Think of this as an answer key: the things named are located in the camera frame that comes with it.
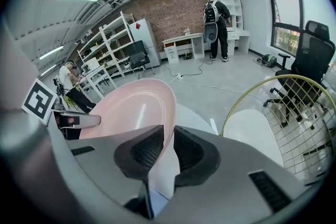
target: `white shelving unit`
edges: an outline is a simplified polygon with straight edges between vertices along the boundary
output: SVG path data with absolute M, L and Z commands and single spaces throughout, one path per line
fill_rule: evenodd
M 230 11 L 232 27 L 227 27 L 228 31 L 243 30 L 242 3 L 240 0 L 220 0 Z
M 134 18 L 132 15 L 126 15 L 120 12 L 120 17 L 115 19 L 114 21 L 110 22 L 108 25 L 99 27 L 99 32 L 95 34 L 80 50 L 77 50 L 79 57 L 83 61 L 83 63 L 86 63 L 88 60 L 92 59 L 99 53 L 102 49 L 107 48 L 107 51 L 97 58 L 98 62 L 102 65 L 105 64 L 103 62 L 104 59 L 107 57 L 111 57 L 111 60 L 108 61 L 109 63 L 106 65 L 106 69 L 109 68 L 117 68 L 117 72 L 114 72 L 111 76 L 115 77 L 118 75 L 125 76 L 124 74 L 131 71 L 131 70 L 122 70 L 121 64 L 128 60 L 129 57 L 127 57 L 122 49 L 126 48 L 128 45 L 132 44 L 134 42 L 133 37 L 130 32 L 129 28 L 129 21 L 134 22 Z M 116 33 L 116 29 L 124 25 L 124 29 Z M 125 45 L 120 45 L 119 39 L 128 36 L 130 39 L 130 42 Z M 111 48 L 111 44 L 115 42 L 116 48 Z M 90 49 L 95 47 L 95 50 L 89 53 L 88 55 L 84 56 L 83 53 Z M 121 54 L 121 59 L 118 59 L 117 55 L 115 53 L 118 52 L 118 54 Z

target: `black pants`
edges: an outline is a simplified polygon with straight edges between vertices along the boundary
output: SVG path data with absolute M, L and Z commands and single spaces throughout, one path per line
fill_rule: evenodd
M 225 58 L 227 57 L 227 30 L 226 26 L 220 21 L 221 18 L 219 19 L 217 23 L 217 38 L 215 42 L 211 43 L 211 55 L 212 57 L 216 58 L 217 57 L 217 50 L 218 50 L 218 39 L 221 43 L 221 52 L 222 52 L 222 57 Z
M 66 96 L 72 99 L 73 102 L 75 102 L 76 105 L 84 111 L 84 113 L 90 112 L 88 107 L 93 109 L 96 106 L 95 103 L 91 103 L 83 93 L 77 91 L 75 88 L 72 88 L 68 93 L 66 93 Z

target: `man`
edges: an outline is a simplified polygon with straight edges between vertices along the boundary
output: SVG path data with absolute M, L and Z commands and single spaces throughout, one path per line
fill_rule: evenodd
M 88 107 L 93 109 L 96 104 L 91 103 L 83 93 L 72 86 L 72 82 L 75 84 L 80 81 L 79 78 L 70 72 L 72 69 L 76 68 L 77 66 L 74 61 L 68 61 L 59 70 L 59 80 L 64 86 L 65 95 L 72 99 L 73 102 L 75 102 L 76 105 L 84 111 L 84 113 L 89 113 L 91 110 Z
M 209 4 L 215 3 L 215 7 L 217 8 L 217 12 L 219 14 L 219 19 L 217 23 L 217 38 L 211 43 L 211 59 L 214 61 L 217 57 L 218 50 L 218 39 L 221 43 L 221 52 L 223 61 L 227 62 L 229 57 L 227 56 L 227 30 L 226 30 L 226 22 L 230 23 L 231 15 L 228 8 L 220 1 L 220 0 L 209 0 L 206 4 L 206 8 Z

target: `white shirt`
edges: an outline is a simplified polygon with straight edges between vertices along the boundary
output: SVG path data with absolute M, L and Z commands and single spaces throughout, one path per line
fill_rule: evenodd
M 73 86 L 68 73 L 70 73 L 69 69 L 67 69 L 65 66 L 62 66 L 59 70 L 59 81 L 63 84 L 65 90 L 70 91 Z

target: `backpack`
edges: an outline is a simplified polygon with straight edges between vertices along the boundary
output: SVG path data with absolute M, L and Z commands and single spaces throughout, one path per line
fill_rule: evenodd
M 204 22 L 211 23 L 211 22 L 218 22 L 220 14 L 216 7 L 217 0 L 213 1 L 212 3 L 207 3 L 204 8 Z

